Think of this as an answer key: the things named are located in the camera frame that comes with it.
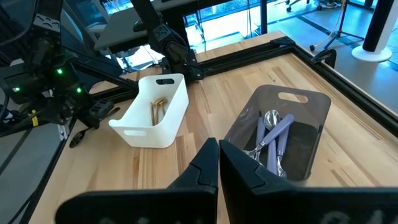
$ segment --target metal frame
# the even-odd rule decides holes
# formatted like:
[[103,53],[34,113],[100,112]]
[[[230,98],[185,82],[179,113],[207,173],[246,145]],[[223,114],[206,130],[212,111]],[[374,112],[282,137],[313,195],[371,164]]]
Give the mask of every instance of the metal frame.
[[[316,71],[319,76],[344,94],[345,97],[358,105],[375,121],[385,127],[394,136],[398,137],[398,118],[332,69],[336,60],[336,52],[334,50],[324,51],[321,54],[313,56],[298,46],[289,37],[281,37],[266,44],[200,62],[199,66],[205,71],[207,77],[285,54],[294,54],[312,70]],[[118,103],[134,98],[135,96],[136,94],[132,95],[131,91],[127,89],[116,87],[97,93],[94,95],[94,98],[106,98],[107,100],[113,100],[115,103]],[[70,129],[73,128],[75,121],[76,119],[71,122]],[[58,146],[45,175],[32,196],[32,200],[22,217],[21,223],[29,222],[66,142],[67,140],[63,140]]]

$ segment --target wooden tabletop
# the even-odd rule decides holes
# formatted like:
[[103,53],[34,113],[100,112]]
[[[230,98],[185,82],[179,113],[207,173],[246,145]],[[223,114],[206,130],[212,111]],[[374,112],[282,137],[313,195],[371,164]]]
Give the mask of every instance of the wooden tabletop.
[[[204,61],[269,42],[262,35],[197,55]],[[158,68],[126,75],[138,79]],[[253,91],[273,84],[319,91],[331,98],[322,138],[307,186],[398,186],[398,140],[293,54],[208,77],[188,87],[188,106],[175,142],[167,149],[128,146],[108,125],[90,131],[73,149],[65,146],[30,223],[53,223],[65,200],[92,190],[161,189],[188,166],[208,137],[223,139]],[[113,87],[99,83],[92,92]],[[119,119],[131,101],[118,104]],[[77,122],[71,136],[82,130]],[[221,184],[218,223],[229,223]]]

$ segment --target floor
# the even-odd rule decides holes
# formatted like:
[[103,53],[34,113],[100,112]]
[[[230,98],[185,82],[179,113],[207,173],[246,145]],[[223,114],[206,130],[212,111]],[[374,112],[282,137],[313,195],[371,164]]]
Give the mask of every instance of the floor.
[[[334,26],[335,18],[338,16],[338,9],[315,11],[315,6],[307,5],[305,1],[294,5],[290,13],[286,13],[285,7],[283,3],[268,7],[268,30],[269,32],[281,30],[303,47],[323,40],[327,36],[324,31]],[[258,12],[259,9],[251,9],[252,31],[255,31],[260,25]],[[225,32],[219,36],[215,35],[215,32],[222,30],[208,31],[211,29],[208,28],[211,27],[210,23],[204,23],[207,48],[219,47],[250,36],[250,32],[246,34],[246,11],[237,15],[241,15],[237,18],[238,20],[240,18],[240,24],[243,21],[244,27],[237,27],[235,24],[234,29],[226,28],[229,29],[229,33]],[[371,16],[372,12],[349,6],[344,30],[364,36]],[[351,50],[361,43],[351,37],[342,38],[332,44],[332,47],[338,51],[336,69],[394,111],[398,111],[398,100],[395,97],[398,93],[397,41],[398,30],[394,31],[389,41],[389,46],[395,54],[390,61],[383,63],[364,63],[355,60],[351,56]],[[196,48],[197,51],[204,50],[204,46],[200,44]],[[147,54],[148,60],[152,60],[147,49],[141,49],[141,52]],[[57,128],[52,124],[35,128],[29,135],[17,133],[0,139],[1,163],[6,160],[11,151],[19,147],[16,156],[0,174],[0,198],[2,201],[0,203],[0,223],[7,223],[36,188],[59,142]]]

